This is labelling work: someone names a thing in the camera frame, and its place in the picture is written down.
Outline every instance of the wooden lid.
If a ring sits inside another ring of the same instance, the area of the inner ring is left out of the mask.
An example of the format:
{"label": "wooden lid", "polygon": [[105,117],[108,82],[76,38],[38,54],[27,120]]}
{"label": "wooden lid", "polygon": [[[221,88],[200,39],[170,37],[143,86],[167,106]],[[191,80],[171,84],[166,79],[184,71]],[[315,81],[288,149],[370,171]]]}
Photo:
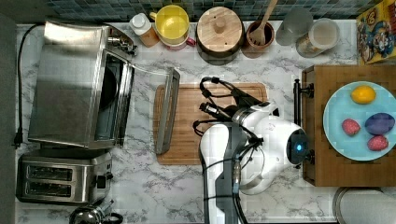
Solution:
{"label": "wooden lid", "polygon": [[213,7],[198,20],[197,37],[202,45],[215,52],[223,52],[238,44],[243,25],[239,17],[227,7]]}

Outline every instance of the wooden cutting board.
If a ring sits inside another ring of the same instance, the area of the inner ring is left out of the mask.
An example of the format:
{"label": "wooden cutting board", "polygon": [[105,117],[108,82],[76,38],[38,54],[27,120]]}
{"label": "wooden cutting board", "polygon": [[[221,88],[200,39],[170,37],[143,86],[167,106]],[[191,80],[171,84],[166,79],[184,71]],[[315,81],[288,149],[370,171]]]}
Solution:
{"label": "wooden cutting board", "polygon": [[[265,86],[261,83],[234,83],[235,87],[256,97],[261,101],[267,100]],[[222,85],[205,84],[214,95],[229,94],[230,91]],[[154,100],[154,139],[157,139],[158,126],[163,104],[164,86],[160,86],[155,93]],[[217,105],[225,107],[235,105],[233,97],[213,98]],[[180,84],[177,97],[177,110],[169,151],[157,155],[157,161],[162,165],[198,165],[201,164],[198,154],[201,137],[196,135],[192,124],[196,120],[213,119],[199,109],[201,103],[208,100],[201,94],[199,83]],[[209,124],[201,124],[198,129],[206,131]]]}

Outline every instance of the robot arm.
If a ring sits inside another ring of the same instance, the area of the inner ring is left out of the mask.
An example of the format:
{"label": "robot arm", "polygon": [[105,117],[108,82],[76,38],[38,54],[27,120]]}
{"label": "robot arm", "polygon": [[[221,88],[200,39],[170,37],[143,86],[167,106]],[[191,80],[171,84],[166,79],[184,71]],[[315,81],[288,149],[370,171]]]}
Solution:
{"label": "robot arm", "polygon": [[275,104],[250,97],[245,95],[244,105],[234,106],[233,111],[216,106],[210,98],[212,105],[201,106],[222,122],[210,127],[200,144],[205,223],[247,223],[236,200],[239,190],[263,192],[280,172],[307,156],[307,138],[301,127],[278,117]]}

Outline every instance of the marble countertop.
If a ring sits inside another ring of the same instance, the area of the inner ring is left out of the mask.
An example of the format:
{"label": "marble countertop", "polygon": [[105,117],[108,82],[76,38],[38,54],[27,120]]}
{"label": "marble countertop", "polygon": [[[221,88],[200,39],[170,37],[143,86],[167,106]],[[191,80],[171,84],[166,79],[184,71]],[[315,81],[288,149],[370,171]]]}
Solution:
{"label": "marble countertop", "polygon": [[[280,21],[270,21],[275,30]],[[162,70],[179,68],[181,83],[199,83],[202,77],[215,76],[230,82],[261,82],[268,98],[293,118],[293,81],[313,64],[356,64],[356,27],[354,21],[336,21],[341,39],[336,47],[314,59],[301,57],[294,46],[282,47],[275,41],[257,59],[238,52],[235,60],[223,66],[206,63],[197,49],[187,46],[169,51],[162,43],[147,49],[133,35],[127,23],[112,23],[133,37],[139,46],[134,62],[140,66]],[[195,25],[191,24],[191,36]],[[18,46],[29,26],[19,26]],[[27,142],[29,118],[34,98],[38,61],[43,44],[43,28],[28,36],[22,55],[23,131],[24,142],[17,157],[38,145]],[[153,152],[152,115],[156,77],[136,73],[128,117],[126,141],[114,147],[114,181],[108,199],[114,199],[114,210],[124,216],[123,223],[202,223],[204,222],[202,167],[161,166]],[[315,188],[305,182],[302,169],[289,168],[279,175],[264,193],[241,194],[242,206],[249,222],[334,222],[332,197],[337,188]],[[76,207],[20,203],[16,199],[17,223],[68,223]]]}

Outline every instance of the tile backsplash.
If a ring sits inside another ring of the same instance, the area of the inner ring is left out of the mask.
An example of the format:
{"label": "tile backsplash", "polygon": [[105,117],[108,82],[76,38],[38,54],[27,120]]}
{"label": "tile backsplash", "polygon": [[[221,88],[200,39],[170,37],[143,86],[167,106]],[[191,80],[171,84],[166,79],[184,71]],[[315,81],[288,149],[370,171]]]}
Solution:
{"label": "tile backsplash", "polygon": [[[137,13],[149,14],[167,5],[183,7],[191,21],[198,21],[212,7],[232,9],[242,21],[262,18],[270,0],[45,0],[63,19],[79,21],[129,21]],[[314,16],[354,19],[376,0],[278,0],[270,20],[283,20],[293,7],[305,7]]]}

